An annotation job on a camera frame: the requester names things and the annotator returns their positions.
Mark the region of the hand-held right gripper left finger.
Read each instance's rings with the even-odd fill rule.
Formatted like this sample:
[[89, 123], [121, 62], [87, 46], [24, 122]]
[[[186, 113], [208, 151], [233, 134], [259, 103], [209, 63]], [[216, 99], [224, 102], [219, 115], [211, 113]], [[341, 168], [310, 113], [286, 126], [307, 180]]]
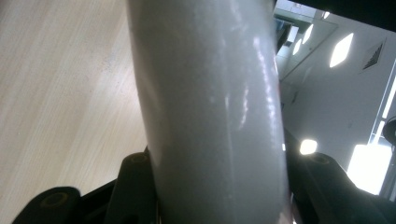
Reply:
[[146, 148], [123, 159], [104, 224], [158, 223], [158, 200]]

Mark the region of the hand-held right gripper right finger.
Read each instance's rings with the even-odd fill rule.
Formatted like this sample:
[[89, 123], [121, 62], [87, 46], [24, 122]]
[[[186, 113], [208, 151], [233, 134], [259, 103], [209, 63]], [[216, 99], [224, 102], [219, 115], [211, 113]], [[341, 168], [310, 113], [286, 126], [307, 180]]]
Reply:
[[285, 142], [297, 224], [389, 224], [389, 201], [358, 189], [332, 157], [301, 154], [290, 132]]

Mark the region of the red and white spout pouch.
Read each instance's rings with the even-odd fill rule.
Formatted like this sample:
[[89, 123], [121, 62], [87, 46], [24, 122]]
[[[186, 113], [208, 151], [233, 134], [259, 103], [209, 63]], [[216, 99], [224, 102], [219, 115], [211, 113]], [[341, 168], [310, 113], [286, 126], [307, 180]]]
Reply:
[[162, 224], [292, 224], [274, 0], [125, 0]]

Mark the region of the round bright lamp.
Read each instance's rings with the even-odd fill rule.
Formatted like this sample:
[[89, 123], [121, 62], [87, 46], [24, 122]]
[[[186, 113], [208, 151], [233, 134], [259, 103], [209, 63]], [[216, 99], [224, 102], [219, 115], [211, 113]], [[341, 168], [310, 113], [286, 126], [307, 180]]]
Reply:
[[300, 145], [300, 153], [302, 155], [309, 155], [317, 150], [318, 143], [312, 139], [305, 139]]

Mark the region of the bright white panel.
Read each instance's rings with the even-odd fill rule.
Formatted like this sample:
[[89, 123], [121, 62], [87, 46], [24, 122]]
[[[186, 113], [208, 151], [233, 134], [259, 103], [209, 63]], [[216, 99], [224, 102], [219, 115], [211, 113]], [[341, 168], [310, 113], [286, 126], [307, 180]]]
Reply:
[[391, 155], [391, 149], [387, 146], [356, 145], [346, 173], [356, 187], [378, 195]]

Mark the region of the ceiling air vent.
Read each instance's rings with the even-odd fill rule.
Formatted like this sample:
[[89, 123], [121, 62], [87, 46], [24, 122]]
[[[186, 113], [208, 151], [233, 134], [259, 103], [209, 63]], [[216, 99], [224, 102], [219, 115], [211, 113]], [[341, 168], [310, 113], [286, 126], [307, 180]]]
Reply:
[[361, 68], [362, 71], [378, 63], [383, 46], [384, 46], [384, 42], [380, 42], [366, 51], [366, 54], [362, 61], [362, 68]]

